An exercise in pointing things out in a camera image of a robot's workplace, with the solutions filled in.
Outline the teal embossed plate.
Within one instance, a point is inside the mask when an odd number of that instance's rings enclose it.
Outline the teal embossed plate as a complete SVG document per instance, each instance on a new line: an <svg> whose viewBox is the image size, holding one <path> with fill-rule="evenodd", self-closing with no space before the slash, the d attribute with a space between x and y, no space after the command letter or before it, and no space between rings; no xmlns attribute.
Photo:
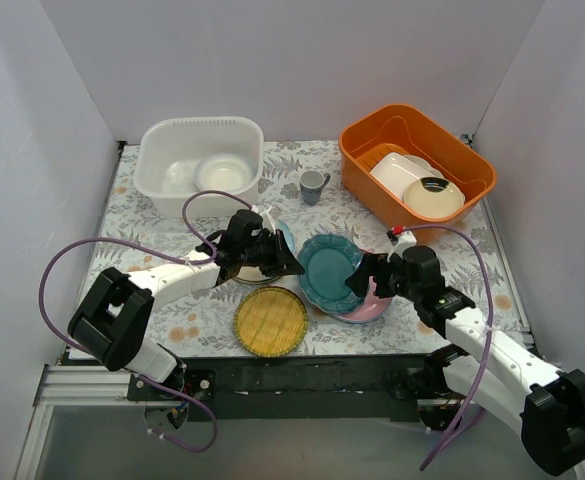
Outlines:
<svg viewBox="0 0 585 480"><path fill-rule="evenodd" d="M348 314L363 299L345 281L355 273L363 252L348 238L318 234L306 240L298 261L305 273L298 276L300 288L310 303L329 314Z"/></svg>

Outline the white ribbed deep plate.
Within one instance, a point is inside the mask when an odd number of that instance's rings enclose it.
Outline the white ribbed deep plate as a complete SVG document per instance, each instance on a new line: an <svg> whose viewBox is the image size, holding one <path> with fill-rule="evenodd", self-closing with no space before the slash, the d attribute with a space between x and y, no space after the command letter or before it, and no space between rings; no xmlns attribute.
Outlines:
<svg viewBox="0 0 585 480"><path fill-rule="evenodd" d="M255 177L249 162L240 155L218 153L201 161L194 180L199 190L222 190L230 193L246 188Z"/></svg>

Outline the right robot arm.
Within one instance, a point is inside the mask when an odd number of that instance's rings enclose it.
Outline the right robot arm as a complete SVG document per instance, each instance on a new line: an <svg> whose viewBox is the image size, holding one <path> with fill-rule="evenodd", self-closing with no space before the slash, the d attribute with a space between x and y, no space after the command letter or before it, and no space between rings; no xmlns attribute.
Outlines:
<svg viewBox="0 0 585 480"><path fill-rule="evenodd" d="M471 299L446 284L429 247L364 254L345 284L363 296L370 281L381 298L411 301L419 319L450 342L438 352L442 362L424 373L432 395L454 391L475 401L518 434L550 475L585 460L585 373L564 372L492 329Z"/></svg>

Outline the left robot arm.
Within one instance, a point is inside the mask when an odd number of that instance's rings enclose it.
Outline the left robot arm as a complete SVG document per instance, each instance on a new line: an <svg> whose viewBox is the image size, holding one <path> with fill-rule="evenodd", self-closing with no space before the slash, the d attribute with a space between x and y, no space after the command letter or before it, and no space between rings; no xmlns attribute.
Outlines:
<svg viewBox="0 0 585 480"><path fill-rule="evenodd" d="M131 274L114 267L102 271L71 318L68 334L108 370L143 375L160 398L175 399L185 386L181 361L146 338L151 314L224 284L245 267L268 277L305 272L269 215L240 209L225 229L204 237L183 260Z"/></svg>

